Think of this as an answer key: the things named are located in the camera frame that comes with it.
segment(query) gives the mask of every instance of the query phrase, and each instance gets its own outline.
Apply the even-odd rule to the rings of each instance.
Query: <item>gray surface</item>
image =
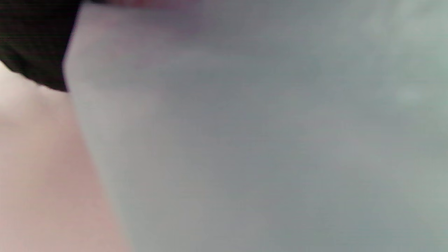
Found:
[[[136,251],[446,251],[447,11],[85,4],[66,73]]]

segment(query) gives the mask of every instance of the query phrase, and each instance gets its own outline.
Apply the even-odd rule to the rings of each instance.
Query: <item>reddish object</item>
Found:
[[[106,0],[109,4],[134,8],[179,7],[195,1],[197,0]]]

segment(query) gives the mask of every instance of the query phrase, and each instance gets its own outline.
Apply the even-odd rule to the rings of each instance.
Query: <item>blurry object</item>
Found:
[[[0,251],[130,251],[69,95],[1,63]]]
[[[81,0],[0,0],[0,61],[51,89],[67,91],[65,50]]]
[[[448,1],[198,9],[86,4],[68,52],[135,252],[448,251]]]
[[[94,3],[113,4],[131,8],[171,8],[197,0],[92,0]]]

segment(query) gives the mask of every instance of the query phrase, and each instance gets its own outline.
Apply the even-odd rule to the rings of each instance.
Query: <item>black fabric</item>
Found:
[[[0,0],[0,60],[13,72],[67,91],[62,70],[81,0]]]

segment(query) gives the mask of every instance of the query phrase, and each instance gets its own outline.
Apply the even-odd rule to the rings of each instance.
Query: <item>skin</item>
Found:
[[[127,252],[69,97],[0,64],[0,250]]]

